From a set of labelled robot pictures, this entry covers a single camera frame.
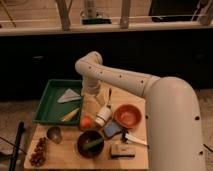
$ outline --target table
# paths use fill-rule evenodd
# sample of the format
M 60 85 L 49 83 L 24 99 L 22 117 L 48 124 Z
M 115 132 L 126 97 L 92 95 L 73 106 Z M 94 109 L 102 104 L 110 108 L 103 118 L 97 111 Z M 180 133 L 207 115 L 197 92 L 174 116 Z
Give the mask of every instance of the table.
M 112 88 L 111 105 L 114 111 L 119 105 L 130 103 L 137 106 L 142 112 L 142 121 L 137 128 L 131 130 L 132 135 L 146 140 L 146 125 L 144 114 L 144 99 L 134 96 L 119 88 L 109 84 L 102 83 L 101 93 L 107 100 L 108 89 Z M 94 103 L 94 99 L 85 98 L 82 109 L 82 116 L 90 114 L 94 117 L 97 112 L 98 104 Z M 27 170 L 34 169 L 29 162 L 29 158 L 39 140 L 46 136 L 46 131 L 50 126 L 36 126 L 27 156 L 24 162 L 24 168 Z M 109 150 L 111 144 L 121 144 L 121 135 L 116 135 L 110 140 L 105 141 L 104 150 L 94 159 L 82 157 L 77 151 L 77 139 L 82 134 L 78 127 L 60 126 L 63 140 L 60 144 L 55 144 L 52 141 L 47 142 L 46 162 L 43 166 L 36 169 L 148 169 L 148 152 L 147 147 L 134 143 L 136 155 L 134 158 L 116 158 L 111 159 Z

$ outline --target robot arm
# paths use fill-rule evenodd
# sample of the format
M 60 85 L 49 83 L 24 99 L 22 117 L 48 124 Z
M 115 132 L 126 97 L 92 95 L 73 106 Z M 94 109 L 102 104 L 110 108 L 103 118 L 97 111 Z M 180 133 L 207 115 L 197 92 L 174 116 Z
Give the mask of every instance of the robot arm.
M 199 104 L 187 82 L 105 67 L 97 52 L 79 59 L 75 68 L 90 94 L 98 93 L 102 80 L 145 98 L 151 171 L 206 170 Z

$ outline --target red bowl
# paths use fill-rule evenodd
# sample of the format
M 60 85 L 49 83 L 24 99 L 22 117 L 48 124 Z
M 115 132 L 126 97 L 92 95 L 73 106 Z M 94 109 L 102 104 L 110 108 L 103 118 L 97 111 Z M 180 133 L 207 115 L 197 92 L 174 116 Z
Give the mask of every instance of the red bowl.
M 142 114 L 136 106 L 123 104 L 115 110 L 114 118 L 125 128 L 135 128 L 140 123 Z

